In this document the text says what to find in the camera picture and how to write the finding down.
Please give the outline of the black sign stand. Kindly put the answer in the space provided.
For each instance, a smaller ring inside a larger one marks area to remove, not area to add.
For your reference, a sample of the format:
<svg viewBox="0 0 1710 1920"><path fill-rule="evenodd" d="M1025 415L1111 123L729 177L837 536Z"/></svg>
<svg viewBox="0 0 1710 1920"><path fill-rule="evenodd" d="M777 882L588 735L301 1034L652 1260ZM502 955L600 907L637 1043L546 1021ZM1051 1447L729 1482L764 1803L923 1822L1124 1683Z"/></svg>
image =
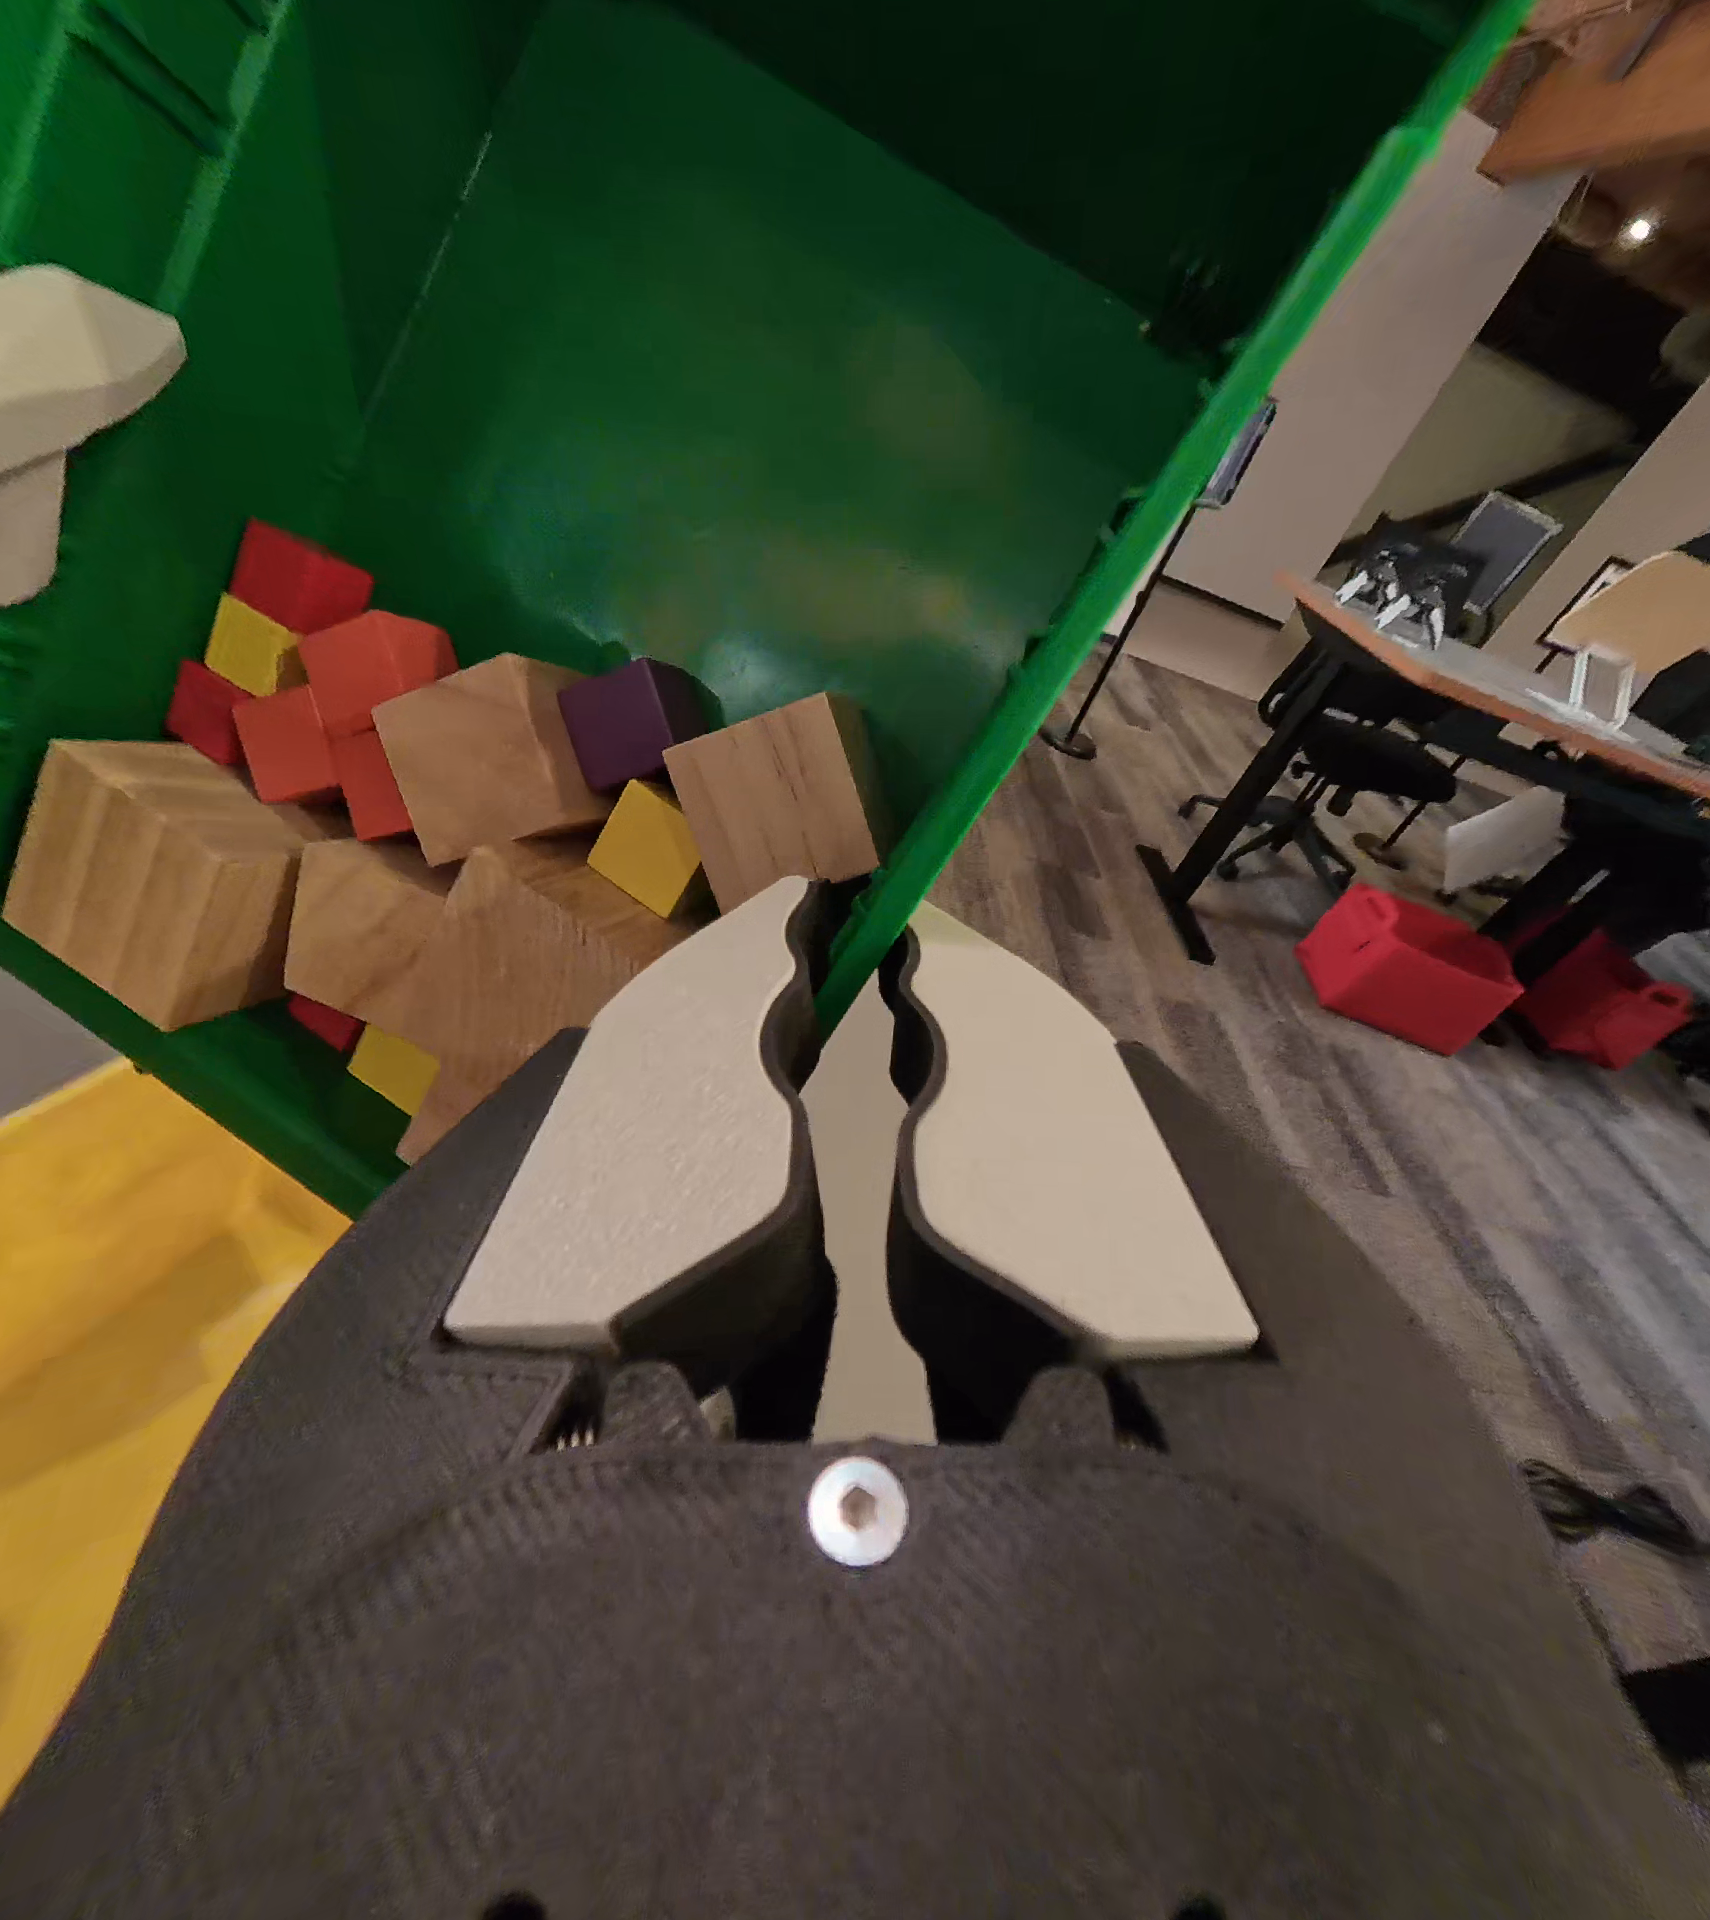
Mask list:
<svg viewBox="0 0 1710 1920"><path fill-rule="evenodd" d="M1094 738L1088 733L1088 720L1108 684L1108 677L1112 675L1116 664L1124 657L1130 637L1148 611L1159 587L1162 585L1168 563L1172 561L1184 536L1191 532L1191 526L1199 515L1218 512L1234 498L1274 423L1276 411L1276 400L1274 396L1269 396L1243 423L1209 482L1179 518L1157 559L1142 571L1130 597L1124 601L1122 611L1119 611L1107 624L1107 653L1103 660L1098 660L1093 677L1083 691L1081 705L1072 711L1070 720L1049 723L1039 732L1039 738L1053 752L1078 762L1093 762L1098 757L1100 750Z"/></svg>

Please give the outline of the black office chair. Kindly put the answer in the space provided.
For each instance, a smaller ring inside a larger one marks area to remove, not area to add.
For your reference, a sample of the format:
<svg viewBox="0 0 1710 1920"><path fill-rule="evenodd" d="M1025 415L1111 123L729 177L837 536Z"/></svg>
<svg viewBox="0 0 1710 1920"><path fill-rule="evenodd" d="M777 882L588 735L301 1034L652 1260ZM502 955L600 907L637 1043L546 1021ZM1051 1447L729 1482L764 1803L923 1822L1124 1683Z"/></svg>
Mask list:
<svg viewBox="0 0 1710 1920"><path fill-rule="evenodd" d="M1432 723L1451 697L1396 674L1338 632L1314 630L1259 699L1266 728L1227 793L1191 793L1179 816L1217 809L1214 821L1183 853L1159 868L1157 887L1172 909L1188 907L1204 882L1233 882L1261 852L1298 847L1336 900L1357 868L1323 831L1318 808L1349 814L1364 793L1412 804L1449 804L1459 780L1443 757L1401 723Z"/></svg>

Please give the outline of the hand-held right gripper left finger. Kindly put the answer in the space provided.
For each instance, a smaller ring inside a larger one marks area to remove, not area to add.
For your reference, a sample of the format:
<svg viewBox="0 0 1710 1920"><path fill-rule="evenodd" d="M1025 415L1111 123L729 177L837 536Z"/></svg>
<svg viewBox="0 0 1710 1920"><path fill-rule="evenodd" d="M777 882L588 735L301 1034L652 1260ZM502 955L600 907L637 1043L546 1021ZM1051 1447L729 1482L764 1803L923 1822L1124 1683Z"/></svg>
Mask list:
<svg viewBox="0 0 1710 1920"><path fill-rule="evenodd" d="M777 878L603 1005L460 1274L455 1342L820 1403L839 1280L802 1085L832 906Z"/></svg>

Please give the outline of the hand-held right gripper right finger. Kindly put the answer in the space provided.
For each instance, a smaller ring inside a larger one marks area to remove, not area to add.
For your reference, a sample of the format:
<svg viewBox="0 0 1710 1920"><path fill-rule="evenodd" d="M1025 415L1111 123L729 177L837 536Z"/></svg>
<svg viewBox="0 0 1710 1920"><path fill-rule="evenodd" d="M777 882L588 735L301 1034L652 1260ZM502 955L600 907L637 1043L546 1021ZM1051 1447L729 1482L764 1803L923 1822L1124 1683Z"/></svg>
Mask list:
<svg viewBox="0 0 1710 1920"><path fill-rule="evenodd" d="M1057 1367L1252 1353L1252 1305L1108 1027L935 906L881 982L905 1102L889 1299L939 1440L1003 1440Z"/></svg>

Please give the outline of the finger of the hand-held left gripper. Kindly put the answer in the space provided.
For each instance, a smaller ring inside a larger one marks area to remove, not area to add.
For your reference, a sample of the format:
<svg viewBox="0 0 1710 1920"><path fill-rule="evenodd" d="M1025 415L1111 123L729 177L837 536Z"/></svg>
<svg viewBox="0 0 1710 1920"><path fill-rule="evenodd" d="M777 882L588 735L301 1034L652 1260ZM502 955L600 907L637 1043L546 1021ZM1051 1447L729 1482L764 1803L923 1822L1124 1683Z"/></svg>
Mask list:
<svg viewBox="0 0 1710 1920"><path fill-rule="evenodd" d="M0 272L0 610L52 583L77 450L188 361L170 313L57 263Z"/></svg>

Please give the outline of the plain wooden board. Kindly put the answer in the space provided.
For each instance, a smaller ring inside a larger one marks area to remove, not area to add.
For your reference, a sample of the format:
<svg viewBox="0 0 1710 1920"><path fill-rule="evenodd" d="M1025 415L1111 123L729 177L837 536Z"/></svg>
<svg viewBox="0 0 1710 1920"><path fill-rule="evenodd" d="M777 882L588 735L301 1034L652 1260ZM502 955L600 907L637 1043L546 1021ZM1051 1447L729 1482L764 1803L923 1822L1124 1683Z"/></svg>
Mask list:
<svg viewBox="0 0 1710 1920"><path fill-rule="evenodd" d="M1638 684L1694 653L1710 655L1710 563L1678 549L1638 561L1562 611L1540 646L1601 649L1633 665Z"/></svg>

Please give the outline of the white plastic box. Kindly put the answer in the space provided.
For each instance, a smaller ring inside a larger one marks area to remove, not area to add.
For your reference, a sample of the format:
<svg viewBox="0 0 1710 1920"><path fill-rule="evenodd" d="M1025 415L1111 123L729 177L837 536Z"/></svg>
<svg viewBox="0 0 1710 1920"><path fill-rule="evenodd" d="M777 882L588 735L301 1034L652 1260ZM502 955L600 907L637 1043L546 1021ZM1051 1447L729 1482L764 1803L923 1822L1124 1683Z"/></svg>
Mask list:
<svg viewBox="0 0 1710 1920"><path fill-rule="evenodd" d="M1562 792L1538 783L1449 826L1439 895L1461 900L1536 876L1564 846L1564 805Z"/></svg>

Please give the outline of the green plastic box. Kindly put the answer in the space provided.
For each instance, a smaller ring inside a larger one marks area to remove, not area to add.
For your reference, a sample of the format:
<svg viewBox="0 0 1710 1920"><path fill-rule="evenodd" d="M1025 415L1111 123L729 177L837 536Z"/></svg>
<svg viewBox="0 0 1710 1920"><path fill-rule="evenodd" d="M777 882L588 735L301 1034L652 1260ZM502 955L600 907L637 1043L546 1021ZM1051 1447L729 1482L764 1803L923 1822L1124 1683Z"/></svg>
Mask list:
<svg viewBox="0 0 1710 1920"><path fill-rule="evenodd" d="M0 610L0 967L348 1213L403 1117L5 925L57 738L155 738L251 515L466 660L850 697L848 1012L1528 4L0 4L0 272L170 313Z"/></svg>

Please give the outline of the black device with grey prongs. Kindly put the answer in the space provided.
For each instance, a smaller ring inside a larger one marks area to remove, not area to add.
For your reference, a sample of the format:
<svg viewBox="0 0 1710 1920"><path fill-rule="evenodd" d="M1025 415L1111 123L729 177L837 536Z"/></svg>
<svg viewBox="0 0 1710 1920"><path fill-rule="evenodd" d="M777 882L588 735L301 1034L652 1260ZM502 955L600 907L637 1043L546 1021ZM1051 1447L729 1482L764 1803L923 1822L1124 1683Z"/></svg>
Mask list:
<svg viewBox="0 0 1710 1920"><path fill-rule="evenodd" d="M1451 545L1389 540L1360 555L1334 600L1368 610L1378 632L1409 624L1431 648L1439 648L1449 637L1452 600L1464 578L1464 566Z"/></svg>

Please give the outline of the red plastic box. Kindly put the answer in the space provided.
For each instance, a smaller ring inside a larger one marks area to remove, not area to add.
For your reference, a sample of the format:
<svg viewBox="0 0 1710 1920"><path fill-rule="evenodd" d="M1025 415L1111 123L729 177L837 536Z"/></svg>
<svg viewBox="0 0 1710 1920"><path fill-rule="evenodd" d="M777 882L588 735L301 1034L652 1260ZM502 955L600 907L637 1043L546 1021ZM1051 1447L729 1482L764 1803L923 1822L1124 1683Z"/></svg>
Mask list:
<svg viewBox="0 0 1710 1920"><path fill-rule="evenodd" d="M1547 1050L1621 1071L1686 1027L1696 1000L1597 928L1514 1000L1512 1016Z"/></svg>
<svg viewBox="0 0 1710 1920"><path fill-rule="evenodd" d="M1362 879L1333 900L1295 957L1326 1012L1440 1057L1463 1052L1527 992L1502 944Z"/></svg>

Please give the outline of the pile of coloured wooden cubes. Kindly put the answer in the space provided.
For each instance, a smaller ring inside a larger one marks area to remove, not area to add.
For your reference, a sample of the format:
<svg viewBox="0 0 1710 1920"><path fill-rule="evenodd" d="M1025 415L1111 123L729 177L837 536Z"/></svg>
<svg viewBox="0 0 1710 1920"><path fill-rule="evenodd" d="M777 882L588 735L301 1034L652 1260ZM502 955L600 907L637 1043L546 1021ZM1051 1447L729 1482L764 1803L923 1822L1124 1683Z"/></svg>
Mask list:
<svg viewBox="0 0 1710 1920"><path fill-rule="evenodd" d="M843 693L718 728L649 655L464 665L252 518L163 735L49 744L2 922L163 1035L281 1008L415 1161L710 909L884 852Z"/></svg>

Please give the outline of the long wooden desk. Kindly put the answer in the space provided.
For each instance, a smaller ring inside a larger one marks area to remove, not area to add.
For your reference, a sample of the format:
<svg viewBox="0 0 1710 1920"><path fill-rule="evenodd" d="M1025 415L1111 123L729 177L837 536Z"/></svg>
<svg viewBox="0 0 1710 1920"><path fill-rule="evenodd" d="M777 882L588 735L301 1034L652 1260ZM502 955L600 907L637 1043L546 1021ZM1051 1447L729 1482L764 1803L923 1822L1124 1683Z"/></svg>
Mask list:
<svg viewBox="0 0 1710 1920"><path fill-rule="evenodd" d="M1349 681L1389 680L1443 703L1436 745L1527 783L1613 804L1657 829L1710 847L1710 755L1637 714L1613 722L1555 697L1534 674L1459 640L1427 640L1406 619L1390 622L1340 600L1317 581L1285 576L1308 642L1291 664L1289 695L1233 788L1220 796L1179 862L1157 846L1136 853L1184 955L1210 966L1217 952L1199 918L1201 887L1230 863L1233 841L1300 760L1313 723Z"/></svg>

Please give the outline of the grey framed panel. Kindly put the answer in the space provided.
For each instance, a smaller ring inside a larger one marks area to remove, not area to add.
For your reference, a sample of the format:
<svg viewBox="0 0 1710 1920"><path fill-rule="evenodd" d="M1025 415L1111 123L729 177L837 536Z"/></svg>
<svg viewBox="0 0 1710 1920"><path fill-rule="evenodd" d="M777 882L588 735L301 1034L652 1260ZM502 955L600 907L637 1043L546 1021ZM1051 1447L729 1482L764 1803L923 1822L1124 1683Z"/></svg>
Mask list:
<svg viewBox="0 0 1710 1920"><path fill-rule="evenodd" d="M1512 491L1487 491L1449 536L1466 563L1463 616L1485 617L1562 533L1562 520Z"/></svg>

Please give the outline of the yellow plastic box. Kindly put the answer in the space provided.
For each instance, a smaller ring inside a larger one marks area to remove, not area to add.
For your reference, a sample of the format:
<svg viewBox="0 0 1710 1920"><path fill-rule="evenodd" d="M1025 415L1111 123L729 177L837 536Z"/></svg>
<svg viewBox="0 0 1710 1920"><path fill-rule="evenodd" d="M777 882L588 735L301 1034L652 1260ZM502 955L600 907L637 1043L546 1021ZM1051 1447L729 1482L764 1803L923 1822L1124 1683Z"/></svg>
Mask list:
<svg viewBox="0 0 1710 1920"><path fill-rule="evenodd" d="M131 1064L0 1119L0 1807L199 1429L347 1227Z"/></svg>

